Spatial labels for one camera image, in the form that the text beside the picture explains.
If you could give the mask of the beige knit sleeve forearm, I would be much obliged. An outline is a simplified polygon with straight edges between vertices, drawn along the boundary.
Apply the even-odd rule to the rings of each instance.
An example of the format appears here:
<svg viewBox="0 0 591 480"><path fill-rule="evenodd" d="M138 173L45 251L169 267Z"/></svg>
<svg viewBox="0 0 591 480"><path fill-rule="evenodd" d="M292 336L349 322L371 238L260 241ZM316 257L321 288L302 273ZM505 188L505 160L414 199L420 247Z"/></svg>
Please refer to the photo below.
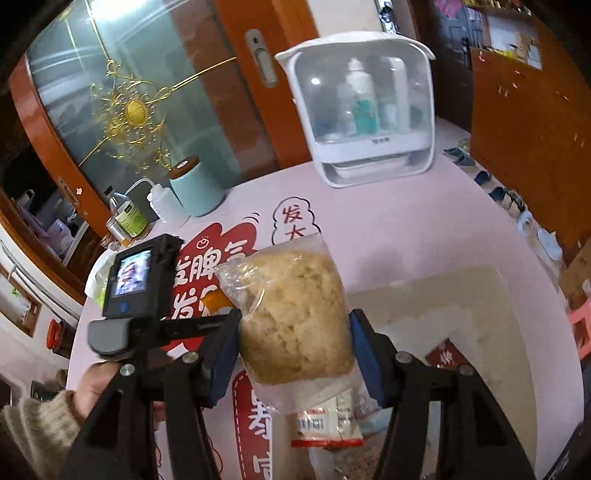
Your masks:
<svg viewBox="0 0 591 480"><path fill-rule="evenodd" d="M13 479L57 479L82 421L74 392L50 401L23 399L1 410L1 470Z"/></svg>

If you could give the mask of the person left hand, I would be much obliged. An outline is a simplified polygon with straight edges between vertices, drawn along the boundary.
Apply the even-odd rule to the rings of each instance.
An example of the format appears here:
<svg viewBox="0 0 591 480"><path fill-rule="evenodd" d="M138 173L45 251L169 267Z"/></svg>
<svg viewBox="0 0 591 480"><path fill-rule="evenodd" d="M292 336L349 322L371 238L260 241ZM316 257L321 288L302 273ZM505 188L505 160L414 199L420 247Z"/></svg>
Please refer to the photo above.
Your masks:
<svg viewBox="0 0 591 480"><path fill-rule="evenodd" d="M76 419L83 423L121 365L102 362L91 365L83 374L78 387L72 394L72 410Z"/></svg>

